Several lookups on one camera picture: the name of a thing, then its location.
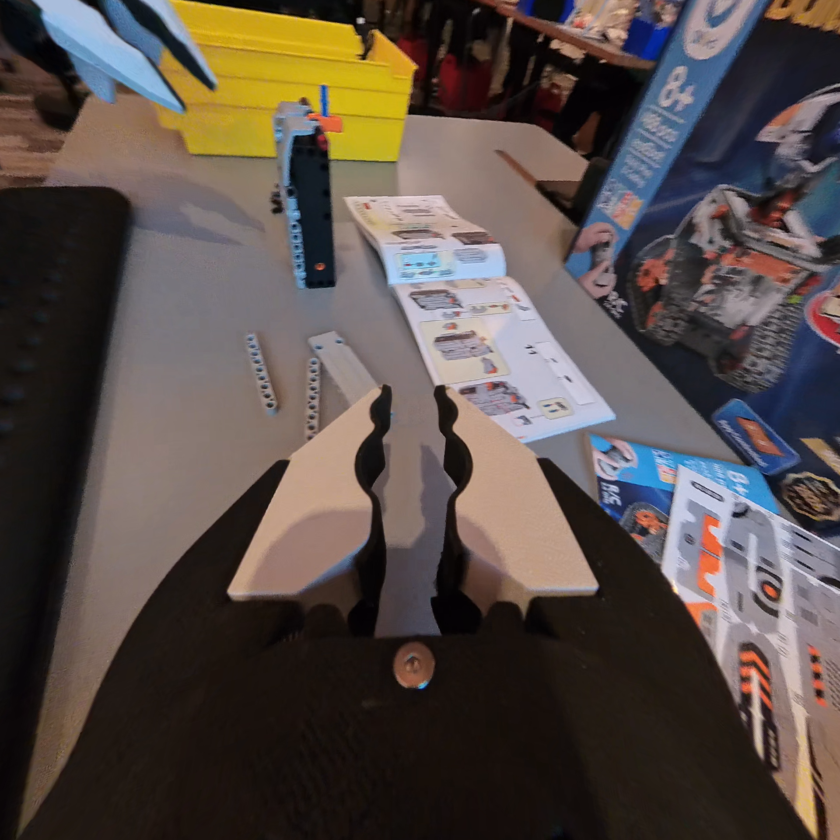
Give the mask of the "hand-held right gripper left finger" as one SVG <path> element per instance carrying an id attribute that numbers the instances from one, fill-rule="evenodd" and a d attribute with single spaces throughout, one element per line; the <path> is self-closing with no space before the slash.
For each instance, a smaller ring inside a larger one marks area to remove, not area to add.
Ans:
<path id="1" fill-rule="evenodd" d="M 382 504 L 392 388 L 374 387 L 287 462 L 227 595 L 304 609 L 334 606 L 372 636 L 386 571 Z"/>

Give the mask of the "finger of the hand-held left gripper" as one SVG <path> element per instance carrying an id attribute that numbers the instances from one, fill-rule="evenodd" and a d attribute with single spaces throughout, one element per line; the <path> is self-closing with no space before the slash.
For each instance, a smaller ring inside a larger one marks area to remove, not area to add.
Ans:
<path id="1" fill-rule="evenodd" d="M 124 41 L 99 11 L 78 1 L 37 1 L 49 37 L 66 51 L 78 76 L 91 93 L 115 103 L 117 85 L 183 113 L 183 101 L 153 62 Z"/>
<path id="2" fill-rule="evenodd" d="M 215 91 L 217 80 L 169 1 L 106 1 L 105 16 L 130 46 L 158 67 L 164 49 L 201 82 Z"/>

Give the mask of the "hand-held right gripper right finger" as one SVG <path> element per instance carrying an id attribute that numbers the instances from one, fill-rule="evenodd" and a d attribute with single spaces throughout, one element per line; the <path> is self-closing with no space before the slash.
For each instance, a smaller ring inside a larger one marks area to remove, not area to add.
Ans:
<path id="1" fill-rule="evenodd" d="M 434 619 L 473 634 L 499 603 L 592 596 L 599 584 L 537 456 L 455 389 L 434 388 L 447 500 Z"/>

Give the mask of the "grey beam with end connector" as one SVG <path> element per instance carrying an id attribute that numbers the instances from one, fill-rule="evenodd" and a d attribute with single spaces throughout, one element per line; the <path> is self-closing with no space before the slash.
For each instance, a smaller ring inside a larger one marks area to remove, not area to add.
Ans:
<path id="1" fill-rule="evenodd" d="M 313 335 L 308 338 L 308 346 L 348 407 L 382 388 L 339 333 L 330 331 Z"/>

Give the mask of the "black and grey brick assembly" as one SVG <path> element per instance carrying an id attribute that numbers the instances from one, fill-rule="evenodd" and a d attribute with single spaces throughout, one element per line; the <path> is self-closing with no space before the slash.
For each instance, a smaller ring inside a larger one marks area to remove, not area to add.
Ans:
<path id="1" fill-rule="evenodd" d="M 343 131 L 320 87 L 320 109 L 307 98 L 282 101 L 272 118 L 278 193 L 282 196 L 291 270 L 300 289 L 336 284 L 329 136 Z"/>

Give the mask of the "grey desk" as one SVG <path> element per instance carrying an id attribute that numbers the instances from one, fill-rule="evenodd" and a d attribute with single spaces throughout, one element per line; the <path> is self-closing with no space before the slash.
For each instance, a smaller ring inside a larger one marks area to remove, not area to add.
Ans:
<path id="1" fill-rule="evenodd" d="M 388 543 L 376 635 L 437 631 L 430 599 L 445 518 L 433 387 L 345 196 L 439 194 L 502 244 L 507 273 L 605 398 L 603 436 L 738 462 L 730 447 L 564 268 L 575 228 L 509 164 L 576 182 L 585 161 L 538 126 L 406 119 L 396 163 L 331 166 L 339 278 L 300 290 L 270 212 L 268 159 L 192 156 L 151 105 L 91 101 L 51 185 L 109 186 L 134 225 L 87 484 L 25 787 L 20 825 L 67 761 L 109 664 L 173 564 L 273 463 L 301 444 L 307 339 L 335 331 L 393 389 L 377 484 Z M 257 332 L 279 411 L 259 402 L 245 348 Z"/>

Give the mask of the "long brown-edged desk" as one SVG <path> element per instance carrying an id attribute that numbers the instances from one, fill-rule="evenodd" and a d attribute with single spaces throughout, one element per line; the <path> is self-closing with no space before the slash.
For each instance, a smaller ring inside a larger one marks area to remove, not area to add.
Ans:
<path id="1" fill-rule="evenodd" d="M 655 60 L 627 54 L 622 49 L 605 41 L 583 35 L 579 29 L 529 16 L 509 3 L 498 1 L 476 1 L 476 3 L 488 7 L 496 14 L 510 19 L 517 25 L 546 36 L 549 41 L 558 40 L 611 66 L 636 70 L 652 70 L 656 67 L 657 61 Z"/>

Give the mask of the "yellow storage bin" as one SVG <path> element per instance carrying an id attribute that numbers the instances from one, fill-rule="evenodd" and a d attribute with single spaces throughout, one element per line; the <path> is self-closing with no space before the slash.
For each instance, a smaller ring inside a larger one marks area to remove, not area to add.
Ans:
<path id="1" fill-rule="evenodd" d="M 155 104 L 159 124 L 178 132 L 191 154 L 273 158 L 272 117 L 281 102 L 310 101 L 342 131 L 329 136 L 336 161 L 394 162 L 417 68 L 379 30 L 364 43 L 350 24 L 198 2 L 173 7 L 217 79 L 210 91 L 167 51 L 160 69 L 186 105 Z"/>

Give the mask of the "grey holed beam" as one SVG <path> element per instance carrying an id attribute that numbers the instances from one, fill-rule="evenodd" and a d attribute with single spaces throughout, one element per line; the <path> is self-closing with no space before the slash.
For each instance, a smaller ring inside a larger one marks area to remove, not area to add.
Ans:
<path id="1" fill-rule="evenodd" d="M 307 365 L 306 381 L 306 410 L 304 418 L 305 441 L 312 440 L 320 431 L 321 415 L 321 361 L 317 356 L 312 356 Z"/>
<path id="2" fill-rule="evenodd" d="M 245 348 L 250 369 L 255 377 L 259 402 L 268 415 L 276 415 L 280 404 L 257 332 L 247 332 L 245 334 Z"/>

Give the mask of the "open instruction manual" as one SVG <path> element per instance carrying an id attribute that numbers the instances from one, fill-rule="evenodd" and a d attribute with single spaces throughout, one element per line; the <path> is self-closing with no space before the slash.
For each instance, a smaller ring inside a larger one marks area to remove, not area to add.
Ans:
<path id="1" fill-rule="evenodd" d="M 434 385 L 524 444 L 616 419 L 554 338 L 502 246 L 440 195 L 348 196 Z"/>

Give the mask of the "sticker sheet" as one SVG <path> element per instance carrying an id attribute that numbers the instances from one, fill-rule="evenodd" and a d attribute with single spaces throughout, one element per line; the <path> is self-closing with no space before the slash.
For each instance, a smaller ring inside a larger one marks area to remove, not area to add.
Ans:
<path id="1" fill-rule="evenodd" d="M 838 547 L 681 466 L 660 568 L 764 768 L 814 838 L 838 838 Z"/>

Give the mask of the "red canister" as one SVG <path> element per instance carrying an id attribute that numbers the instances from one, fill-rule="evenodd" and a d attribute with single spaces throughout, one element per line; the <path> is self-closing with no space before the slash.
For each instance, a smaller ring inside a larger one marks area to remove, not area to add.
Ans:
<path id="1" fill-rule="evenodd" d="M 447 54 L 437 78 L 437 104 L 447 112 L 478 113 L 487 103 L 491 62 L 475 59 L 459 63 Z"/>
<path id="2" fill-rule="evenodd" d="M 532 122 L 551 133 L 564 104 L 565 92 L 561 85 L 551 82 L 547 86 L 540 86 L 533 97 Z"/>

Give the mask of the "black perforated pad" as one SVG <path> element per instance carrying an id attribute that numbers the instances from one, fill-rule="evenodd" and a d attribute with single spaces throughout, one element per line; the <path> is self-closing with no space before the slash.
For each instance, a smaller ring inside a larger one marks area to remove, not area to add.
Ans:
<path id="1" fill-rule="evenodd" d="M 98 409 L 132 208 L 102 186 L 2 190 L 2 838 L 34 744 L 51 612 Z"/>

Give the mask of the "blue robot kit box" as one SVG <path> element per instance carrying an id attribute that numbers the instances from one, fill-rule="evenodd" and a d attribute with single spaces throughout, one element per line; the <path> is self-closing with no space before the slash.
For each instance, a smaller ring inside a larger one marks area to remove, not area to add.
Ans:
<path id="1" fill-rule="evenodd" d="M 838 537 L 838 2 L 685 2 L 566 267 Z"/>

